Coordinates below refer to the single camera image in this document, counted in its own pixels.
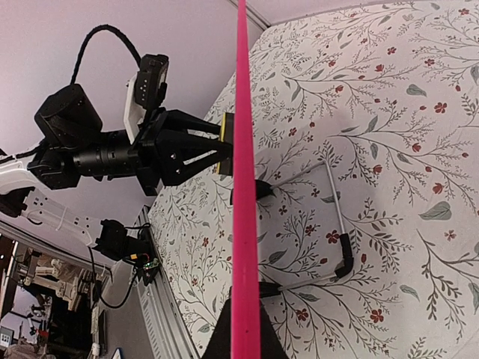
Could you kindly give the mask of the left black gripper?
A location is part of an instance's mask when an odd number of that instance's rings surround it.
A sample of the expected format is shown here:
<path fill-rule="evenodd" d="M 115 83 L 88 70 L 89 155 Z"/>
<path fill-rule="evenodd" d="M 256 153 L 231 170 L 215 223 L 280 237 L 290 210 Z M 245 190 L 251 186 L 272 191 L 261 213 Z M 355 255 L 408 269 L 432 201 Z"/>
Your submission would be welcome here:
<path fill-rule="evenodd" d="M 189 130 L 214 135 L 194 138 Z M 233 145 L 218 141 L 220 125 L 180 110 L 157 113 L 130 147 L 130 164 L 143 192 L 157 195 L 158 186 L 178 186 L 208 167 L 229 159 Z"/>

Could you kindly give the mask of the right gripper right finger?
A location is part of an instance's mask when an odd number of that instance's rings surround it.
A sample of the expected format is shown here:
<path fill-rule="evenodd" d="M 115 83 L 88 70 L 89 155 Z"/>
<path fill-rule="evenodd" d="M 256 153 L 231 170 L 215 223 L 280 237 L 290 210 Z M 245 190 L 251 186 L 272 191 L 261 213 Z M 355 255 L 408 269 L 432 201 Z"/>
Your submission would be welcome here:
<path fill-rule="evenodd" d="M 260 345 L 261 359 L 288 359 L 262 303 L 260 303 Z"/>

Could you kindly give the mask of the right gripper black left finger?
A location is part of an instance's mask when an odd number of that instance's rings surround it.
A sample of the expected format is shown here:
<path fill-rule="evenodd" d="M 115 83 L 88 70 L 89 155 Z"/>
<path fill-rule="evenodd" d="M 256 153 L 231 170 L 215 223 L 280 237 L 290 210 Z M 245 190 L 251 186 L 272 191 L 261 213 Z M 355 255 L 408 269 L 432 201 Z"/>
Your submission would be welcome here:
<path fill-rule="evenodd" d="M 231 301 L 226 301 L 202 359 L 231 358 Z"/>

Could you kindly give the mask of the pink-framed whiteboard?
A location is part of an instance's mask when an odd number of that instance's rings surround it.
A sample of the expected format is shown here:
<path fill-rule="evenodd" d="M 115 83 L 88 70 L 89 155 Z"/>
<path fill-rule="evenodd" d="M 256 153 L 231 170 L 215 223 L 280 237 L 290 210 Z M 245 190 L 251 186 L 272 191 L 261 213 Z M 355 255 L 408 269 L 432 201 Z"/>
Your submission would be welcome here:
<path fill-rule="evenodd" d="M 260 357 L 260 300 L 246 2 L 238 2 L 231 357 Z"/>

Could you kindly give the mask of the yellow bone-shaped eraser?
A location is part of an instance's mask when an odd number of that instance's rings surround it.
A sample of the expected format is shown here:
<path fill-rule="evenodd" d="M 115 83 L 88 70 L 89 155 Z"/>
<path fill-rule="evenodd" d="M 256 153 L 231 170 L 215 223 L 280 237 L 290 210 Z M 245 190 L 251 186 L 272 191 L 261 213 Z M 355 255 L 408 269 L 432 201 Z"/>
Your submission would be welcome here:
<path fill-rule="evenodd" d="M 234 113 L 224 113 L 221 124 L 219 140 L 228 144 L 231 149 L 234 143 Z M 216 173 L 225 176 L 233 176 L 233 153 L 217 164 Z"/>

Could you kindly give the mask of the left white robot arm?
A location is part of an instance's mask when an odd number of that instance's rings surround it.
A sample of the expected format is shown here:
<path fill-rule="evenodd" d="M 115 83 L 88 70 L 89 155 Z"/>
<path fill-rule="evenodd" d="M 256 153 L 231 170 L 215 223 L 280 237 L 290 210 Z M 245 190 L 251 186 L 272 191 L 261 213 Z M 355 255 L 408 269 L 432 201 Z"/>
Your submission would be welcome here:
<path fill-rule="evenodd" d="M 104 132 L 83 88 L 68 85 L 49 96 L 35 115 L 44 134 L 38 147 L 1 161 L 1 211 L 69 231 L 88 247 L 129 241 L 115 220 L 80 219 L 51 204 L 42 190 L 74 188 L 82 177 L 135 177 L 147 196 L 159 185 L 177 186 L 233 154 L 220 126 L 161 104 L 165 83 L 134 78 L 122 130 Z"/>

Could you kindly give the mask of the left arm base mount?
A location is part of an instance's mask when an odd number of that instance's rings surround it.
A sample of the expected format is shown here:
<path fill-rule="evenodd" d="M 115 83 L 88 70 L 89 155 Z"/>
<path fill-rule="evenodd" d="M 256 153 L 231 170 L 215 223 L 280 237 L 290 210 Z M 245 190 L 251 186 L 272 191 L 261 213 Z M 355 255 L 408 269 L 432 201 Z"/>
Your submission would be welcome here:
<path fill-rule="evenodd" d="M 114 261 L 133 266 L 145 286 L 153 282 L 160 267 L 150 223 L 125 227 L 116 220 L 100 222 L 100 236 L 94 250 Z"/>

